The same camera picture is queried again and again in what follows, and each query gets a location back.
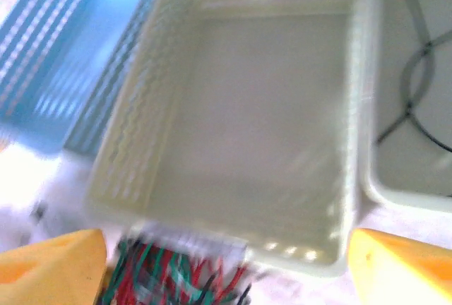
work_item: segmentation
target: blue plastic basket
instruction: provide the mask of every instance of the blue plastic basket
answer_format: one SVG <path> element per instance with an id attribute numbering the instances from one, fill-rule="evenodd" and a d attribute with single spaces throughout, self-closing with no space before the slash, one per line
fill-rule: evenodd
<path id="1" fill-rule="evenodd" d="M 141 26 L 137 16 L 147 14 L 147 2 L 19 0 L 0 29 L 4 137 L 46 155 L 56 154 L 84 113 L 69 138 L 69 147 L 82 152 L 83 135 L 78 130 L 91 124 L 99 127 L 99 121 L 108 118 L 121 85 L 119 63 L 131 53 Z M 112 66 L 117 74 L 112 75 Z M 97 100 L 108 108 L 93 114 Z M 86 119 L 86 113 L 92 118 Z M 96 141 L 90 140 L 92 149 L 97 148 Z"/>

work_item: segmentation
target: white plastic basket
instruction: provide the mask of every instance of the white plastic basket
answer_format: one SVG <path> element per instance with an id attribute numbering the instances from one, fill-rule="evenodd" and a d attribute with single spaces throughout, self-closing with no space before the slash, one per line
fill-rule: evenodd
<path id="1" fill-rule="evenodd" d="M 452 28 L 451 2 L 420 0 L 432 38 Z M 367 76 L 360 148 L 364 187 L 380 203 L 452 213 L 452 198 L 446 198 L 452 195 L 450 153 L 427 140 L 409 121 L 380 146 L 375 145 L 378 135 L 403 111 L 400 74 L 420 44 L 405 0 L 373 0 L 372 6 L 375 24 L 368 32 L 371 46 L 364 66 Z M 452 44 L 435 53 L 433 84 L 415 110 L 430 132 L 452 144 Z"/>
<path id="2" fill-rule="evenodd" d="M 96 211 L 343 273 L 366 2 L 157 0 L 97 157 Z"/>

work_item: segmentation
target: yellow object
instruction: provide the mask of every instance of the yellow object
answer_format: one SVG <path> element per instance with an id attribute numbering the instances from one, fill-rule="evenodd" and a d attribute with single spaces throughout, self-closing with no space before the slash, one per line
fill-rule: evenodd
<path id="1" fill-rule="evenodd" d="M 357 229 L 348 265 L 363 305 L 452 304 L 451 250 Z"/>
<path id="2" fill-rule="evenodd" d="M 91 305 L 107 260 L 90 229 L 0 254 L 0 305 Z"/>

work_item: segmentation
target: wire bundle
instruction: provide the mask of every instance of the wire bundle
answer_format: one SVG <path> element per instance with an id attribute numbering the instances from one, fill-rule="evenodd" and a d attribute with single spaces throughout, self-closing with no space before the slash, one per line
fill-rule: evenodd
<path id="1" fill-rule="evenodd" d="M 427 27 L 424 14 L 419 0 L 405 0 L 407 7 L 411 13 L 417 37 L 420 41 L 421 48 L 417 50 L 409 59 L 402 71 L 400 77 L 400 98 L 402 100 L 404 111 L 403 113 L 389 125 L 377 138 L 376 143 L 380 145 L 384 140 L 390 136 L 400 125 L 409 120 L 411 124 L 427 139 L 438 145 L 440 148 L 452 152 L 452 147 L 443 143 L 438 138 L 433 136 L 426 128 L 421 124 L 416 117 L 415 108 L 419 105 L 421 100 L 427 94 L 434 77 L 435 72 L 435 49 L 446 42 L 452 40 L 452 30 L 445 32 L 439 37 L 432 39 Z M 420 84 L 417 89 L 411 94 L 411 80 L 416 66 L 421 62 L 424 62 L 424 70 Z"/>
<path id="2" fill-rule="evenodd" d="M 235 287 L 246 272 L 237 268 L 231 282 L 223 288 L 222 259 L 190 258 L 154 244 L 121 241 L 120 257 L 101 304 L 111 305 L 214 305 L 249 304 L 247 294 Z M 201 286 L 203 272 L 210 275 Z"/>

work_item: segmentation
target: white plastic tray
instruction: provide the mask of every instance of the white plastic tray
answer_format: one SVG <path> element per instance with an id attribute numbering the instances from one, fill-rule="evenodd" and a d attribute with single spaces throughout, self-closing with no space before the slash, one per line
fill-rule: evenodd
<path id="1" fill-rule="evenodd" d="M 452 28 L 452 0 L 420 0 L 432 38 Z M 419 49 L 412 16 L 404 0 L 374 0 L 375 25 L 367 55 L 362 147 L 364 187 L 381 203 L 452 213 L 452 154 L 405 122 L 379 147 L 376 137 L 402 112 L 400 74 Z M 452 144 L 452 44 L 435 51 L 433 84 L 416 109 L 419 120 Z"/>
<path id="2" fill-rule="evenodd" d="M 245 241 L 259 264 L 343 273 L 368 9 L 350 19 L 352 3 L 158 0 L 89 201 Z"/>

